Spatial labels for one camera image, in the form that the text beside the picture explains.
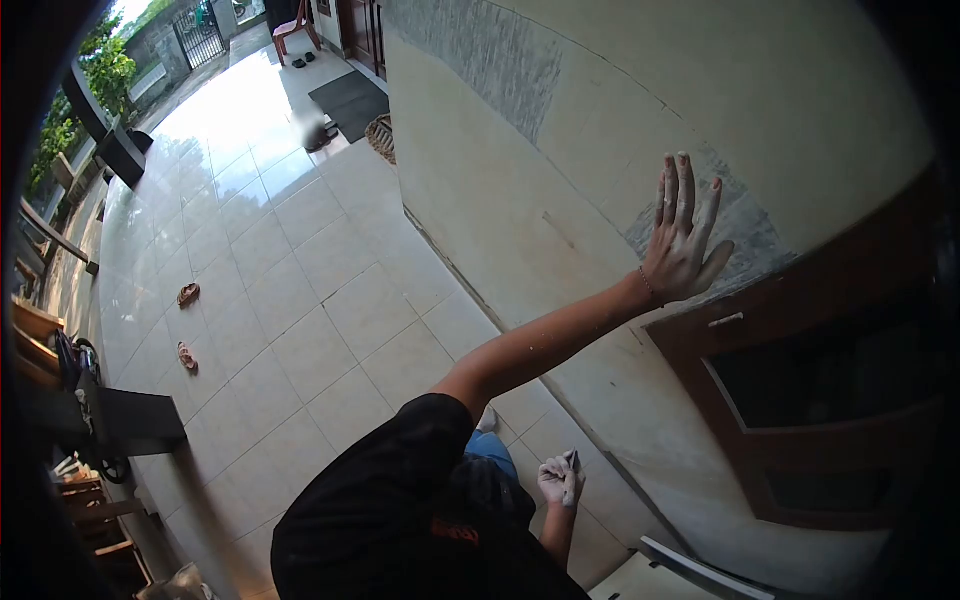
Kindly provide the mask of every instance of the hand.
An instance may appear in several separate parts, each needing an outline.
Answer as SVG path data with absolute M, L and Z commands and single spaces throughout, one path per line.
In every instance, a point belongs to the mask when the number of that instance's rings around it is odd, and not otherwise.
M 540 486 L 547 505 L 563 506 L 567 509 L 577 508 L 580 492 L 583 491 L 586 481 L 587 474 L 580 464 L 576 448 L 557 458 L 547 459 L 545 465 L 540 465 L 540 473 L 537 475 L 537 485 Z
M 704 262 L 707 242 L 717 219 L 723 182 L 714 178 L 707 205 L 695 228 L 693 208 L 697 199 L 697 182 L 693 178 L 693 165 L 686 152 L 677 156 L 679 175 L 674 158 L 666 155 L 663 159 L 664 168 L 657 185 L 654 232 L 642 267 L 655 300 L 660 304 L 686 300 L 706 292 L 733 254 L 733 242 L 725 240 Z

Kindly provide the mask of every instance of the bracelet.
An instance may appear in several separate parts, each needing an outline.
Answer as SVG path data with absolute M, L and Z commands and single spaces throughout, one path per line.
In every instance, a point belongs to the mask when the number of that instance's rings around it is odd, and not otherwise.
M 647 289 L 650 290 L 650 299 L 652 300 L 656 298 L 657 292 L 654 292 L 654 286 L 650 285 L 650 280 L 647 279 L 647 274 L 643 273 L 643 265 L 640 265 L 637 270 L 640 271 L 640 276 L 643 277 L 643 282 L 647 285 Z

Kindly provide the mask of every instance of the tree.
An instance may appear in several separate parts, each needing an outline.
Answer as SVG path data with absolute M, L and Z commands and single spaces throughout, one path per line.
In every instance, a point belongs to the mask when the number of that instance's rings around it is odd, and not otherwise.
M 143 29 L 143 26 L 153 21 L 164 9 L 171 6 L 175 0 L 151 0 L 147 8 L 133 21 L 123 26 L 118 36 L 124 39 L 130 39 L 133 34 Z
M 77 61 L 97 102 L 109 115 L 119 117 L 127 112 L 130 106 L 129 94 L 136 63 L 123 53 L 123 40 L 113 34 L 123 14 L 118 13 L 109 18 L 109 13 L 109 9 L 104 11 L 84 38 L 77 53 Z M 57 153 L 67 151 L 78 141 L 77 127 L 73 108 L 63 90 L 59 89 L 40 130 L 40 143 L 36 148 L 27 183 L 28 199 L 34 196 Z

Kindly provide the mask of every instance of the wooden door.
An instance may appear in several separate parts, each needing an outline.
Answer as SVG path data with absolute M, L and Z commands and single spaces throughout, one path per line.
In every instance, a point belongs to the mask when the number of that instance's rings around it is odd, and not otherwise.
M 387 61 L 383 51 L 382 7 L 376 0 L 341 0 L 340 29 L 344 50 L 384 81 Z
M 375 72 L 376 63 L 373 56 L 376 36 L 371 8 L 370 0 L 350 0 L 350 14 L 353 17 L 353 55 Z

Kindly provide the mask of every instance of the cream wall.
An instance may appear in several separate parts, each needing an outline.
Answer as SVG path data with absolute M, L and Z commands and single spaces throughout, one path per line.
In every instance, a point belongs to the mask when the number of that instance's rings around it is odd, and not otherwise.
M 718 293 L 829 240 L 931 159 L 853 5 L 504 4 L 391 3 L 385 38 L 404 203 L 507 327 L 636 267 L 665 151 L 689 150 L 701 181 L 724 177 L 717 229 L 738 250 Z M 709 563 L 833 592 L 885 540 L 754 519 L 639 327 L 548 379 Z
M 330 0 L 330 16 L 321 14 L 317 9 L 317 0 L 310 0 L 310 2 L 313 3 L 313 14 L 317 19 L 317 25 L 320 26 L 320 35 L 343 50 L 344 42 L 340 39 L 340 19 L 337 16 L 336 0 Z

